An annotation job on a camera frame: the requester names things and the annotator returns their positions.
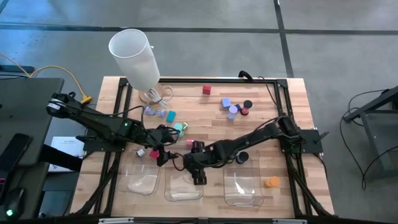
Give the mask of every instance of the yellow connector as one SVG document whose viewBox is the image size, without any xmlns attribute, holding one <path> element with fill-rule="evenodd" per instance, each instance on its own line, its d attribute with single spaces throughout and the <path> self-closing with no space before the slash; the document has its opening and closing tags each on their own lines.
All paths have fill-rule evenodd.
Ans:
<svg viewBox="0 0 398 224">
<path fill-rule="evenodd" d="M 91 96 L 83 95 L 83 99 L 80 101 L 83 105 L 88 104 L 89 102 L 93 101 Z"/>
</svg>

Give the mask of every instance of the pink cube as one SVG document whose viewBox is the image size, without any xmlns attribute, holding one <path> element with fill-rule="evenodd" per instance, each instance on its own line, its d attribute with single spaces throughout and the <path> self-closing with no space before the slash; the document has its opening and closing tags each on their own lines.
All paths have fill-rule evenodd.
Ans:
<svg viewBox="0 0 398 224">
<path fill-rule="evenodd" d="M 193 140 L 191 139 L 187 140 L 187 147 L 192 148 L 192 145 L 193 145 Z"/>
<path fill-rule="evenodd" d="M 203 94 L 210 95 L 210 91 L 211 91 L 211 86 L 209 85 L 203 86 Z"/>
</svg>

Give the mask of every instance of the blue block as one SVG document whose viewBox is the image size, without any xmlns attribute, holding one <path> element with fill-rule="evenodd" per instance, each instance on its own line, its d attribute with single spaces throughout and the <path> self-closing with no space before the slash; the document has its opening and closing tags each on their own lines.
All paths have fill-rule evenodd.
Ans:
<svg viewBox="0 0 398 224">
<path fill-rule="evenodd" d="M 236 106 L 236 108 L 238 109 L 238 111 L 241 111 L 241 109 L 242 109 L 242 108 L 241 108 L 241 105 L 236 104 L 235 106 Z"/>
<path fill-rule="evenodd" d="M 174 111 L 170 111 L 169 114 L 167 115 L 166 121 L 167 122 L 173 122 L 175 118 L 175 112 Z"/>
<path fill-rule="evenodd" d="M 222 98 L 221 103 L 224 109 L 228 109 L 231 106 L 231 100 L 229 100 L 229 98 Z"/>
</svg>

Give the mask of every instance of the black cylinder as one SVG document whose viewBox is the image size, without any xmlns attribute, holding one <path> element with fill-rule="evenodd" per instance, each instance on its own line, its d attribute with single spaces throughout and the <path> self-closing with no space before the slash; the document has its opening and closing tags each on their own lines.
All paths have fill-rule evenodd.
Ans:
<svg viewBox="0 0 398 224">
<path fill-rule="evenodd" d="M 248 159 L 249 159 L 249 154 L 247 152 L 241 152 L 236 157 L 236 162 L 238 164 L 242 164 L 242 163 L 246 162 Z"/>
</svg>

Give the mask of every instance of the yellow cable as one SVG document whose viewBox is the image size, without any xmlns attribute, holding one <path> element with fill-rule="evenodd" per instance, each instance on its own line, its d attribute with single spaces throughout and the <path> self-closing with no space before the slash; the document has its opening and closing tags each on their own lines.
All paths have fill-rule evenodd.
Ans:
<svg viewBox="0 0 398 224">
<path fill-rule="evenodd" d="M 87 96 L 87 95 L 83 92 L 83 89 L 81 88 L 80 83 L 79 83 L 79 81 L 76 79 L 76 77 L 74 76 L 74 74 L 72 74 L 72 72 L 69 72 L 66 68 L 63 68 L 63 67 L 61 67 L 61 66 L 56 66 L 56 65 L 48 65 L 48 66 L 44 66 L 44 67 L 42 67 L 42 68 L 39 68 L 38 70 L 34 71 L 32 74 L 29 75 L 17 62 L 13 61 L 13 59 L 11 59 L 11 58 L 5 56 L 5 55 L 2 54 L 2 53 L 0 53 L 0 55 L 3 56 L 4 58 L 8 59 L 8 60 L 9 60 L 10 62 L 12 62 L 14 65 L 17 65 L 18 68 L 20 68 L 29 78 L 32 78 L 34 75 L 36 75 L 37 73 L 39 73 L 40 71 L 42 71 L 42 70 L 44 70 L 44 69 L 46 69 L 46 68 L 58 68 L 58 69 L 61 69 L 61 70 L 65 71 L 65 72 L 67 72 L 67 73 L 74 79 L 74 81 L 76 82 L 77 87 L 79 88 L 81 94 L 83 95 L 83 100 L 82 100 L 81 102 L 82 102 L 82 103 L 88 103 L 88 102 L 90 102 L 90 101 L 92 100 L 92 97 L 91 97 L 91 96 Z"/>
</svg>

